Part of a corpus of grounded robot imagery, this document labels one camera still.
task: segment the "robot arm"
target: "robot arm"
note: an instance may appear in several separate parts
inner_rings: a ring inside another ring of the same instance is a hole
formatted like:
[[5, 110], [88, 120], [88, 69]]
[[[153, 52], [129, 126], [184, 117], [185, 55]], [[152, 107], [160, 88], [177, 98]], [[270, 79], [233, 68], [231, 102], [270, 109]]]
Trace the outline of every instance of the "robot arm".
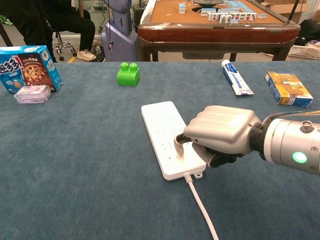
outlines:
[[131, 8], [131, 0], [104, 0], [104, 3], [108, 5], [114, 11], [125, 14]]
[[[306, 112], [305, 115], [319, 114]], [[263, 123], [252, 110], [208, 106], [175, 138], [177, 153], [193, 142], [197, 154], [210, 166], [233, 163], [252, 151], [268, 162], [320, 175], [320, 124], [267, 117]]]

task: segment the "yellow box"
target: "yellow box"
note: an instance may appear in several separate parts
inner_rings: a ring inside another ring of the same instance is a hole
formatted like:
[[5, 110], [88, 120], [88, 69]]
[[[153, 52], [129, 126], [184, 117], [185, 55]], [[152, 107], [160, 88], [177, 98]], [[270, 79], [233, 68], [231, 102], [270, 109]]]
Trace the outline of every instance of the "yellow box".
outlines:
[[267, 71], [265, 82], [277, 104], [308, 107], [314, 99], [294, 74]]

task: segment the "white toothpaste tube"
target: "white toothpaste tube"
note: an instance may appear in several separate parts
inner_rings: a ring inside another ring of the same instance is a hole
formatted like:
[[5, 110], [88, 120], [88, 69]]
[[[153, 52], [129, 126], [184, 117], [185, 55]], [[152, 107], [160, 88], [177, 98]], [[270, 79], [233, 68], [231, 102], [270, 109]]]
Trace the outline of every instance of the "white toothpaste tube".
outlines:
[[223, 73], [231, 85], [235, 95], [253, 95], [254, 93], [246, 84], [238, 70], [229, 60], [223, 60], [222, 63]]

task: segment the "power strip outlet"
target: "power strip outlet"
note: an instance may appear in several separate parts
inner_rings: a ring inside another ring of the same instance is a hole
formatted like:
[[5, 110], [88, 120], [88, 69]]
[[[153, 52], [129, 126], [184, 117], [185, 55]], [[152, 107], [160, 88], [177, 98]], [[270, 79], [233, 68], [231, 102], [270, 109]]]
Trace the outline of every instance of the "power strip outlet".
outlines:
[[174, 139], [183, 133], [186, 124], [174, 103], [144, 105], [141, 112], [164, 179], [183, 178], [186, 173], [201, 178], [206, 163], [194, 151], [191, 142], [183, 145], [183, 158], [177, 158]]

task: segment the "black bag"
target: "black bag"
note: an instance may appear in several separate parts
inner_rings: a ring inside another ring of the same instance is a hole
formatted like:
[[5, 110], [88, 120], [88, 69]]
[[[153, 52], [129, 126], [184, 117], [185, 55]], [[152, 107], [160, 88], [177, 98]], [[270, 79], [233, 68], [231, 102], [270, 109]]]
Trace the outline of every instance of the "black bag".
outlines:
[[304, 46], [311, 40], [320, 41], [320, 22], [311, 19], [304, 20], [301, 24], [301, 30], [295, 40], [294, 45]]

